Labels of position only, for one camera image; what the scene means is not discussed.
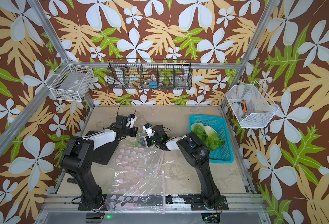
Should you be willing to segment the zip-top bag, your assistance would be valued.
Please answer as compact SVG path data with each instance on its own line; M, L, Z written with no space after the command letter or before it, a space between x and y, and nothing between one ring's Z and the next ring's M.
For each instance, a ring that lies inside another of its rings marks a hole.
M125 147L134 149L149 149L153 148L156 144L155 135L149 137L147 133L138 133L136 137L127 136L123 140Z
M156 176L160 171L163 155L163 151L156 147L120 145L108 164L115 171L146 171Z
M164 180L145 170L115 172L105 205L114 213L163 213L165 204Z

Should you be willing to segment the chinese cabbage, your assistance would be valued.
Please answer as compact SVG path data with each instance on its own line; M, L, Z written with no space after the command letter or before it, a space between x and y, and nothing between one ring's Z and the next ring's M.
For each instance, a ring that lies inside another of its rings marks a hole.
M207 135L203 124L197 122L193 123L191 125L191 131L194 132L200 138L201 141L204 142L206 140Z
M131 137L130 138L130 144L134 147L144 147L144 137Z
M212 127L205 126L204 131L206 134L205 144L210 151L217 150L225 143L225 141L220 138L218 133Z

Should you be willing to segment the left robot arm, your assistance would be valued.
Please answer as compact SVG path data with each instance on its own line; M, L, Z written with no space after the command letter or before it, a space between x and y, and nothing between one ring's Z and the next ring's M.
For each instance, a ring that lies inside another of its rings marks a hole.
M128 117L117 115L116 121L102 131L89 131L87 136L70 138L59 164L81 190L80 211L104 208L105 196L93 177L92 163L107 165L122 139L136 137L138 128L134 126L135 121L134 114Z

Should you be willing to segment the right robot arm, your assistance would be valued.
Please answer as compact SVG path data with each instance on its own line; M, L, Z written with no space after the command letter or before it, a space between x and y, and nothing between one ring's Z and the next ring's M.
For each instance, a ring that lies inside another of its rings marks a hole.
M193 199L192 204L204 206L207 210L226 210L224 197L216 186L210 170L210 151L224 144L217 134L212 140L205 131L205 126L194 123L191 132L180 137L168 137L163 125L153 126L147 123L143 126L145 136L140 140L143 147L155 146L163 151L180 150L185 160L191 165L201 184L201 196Z

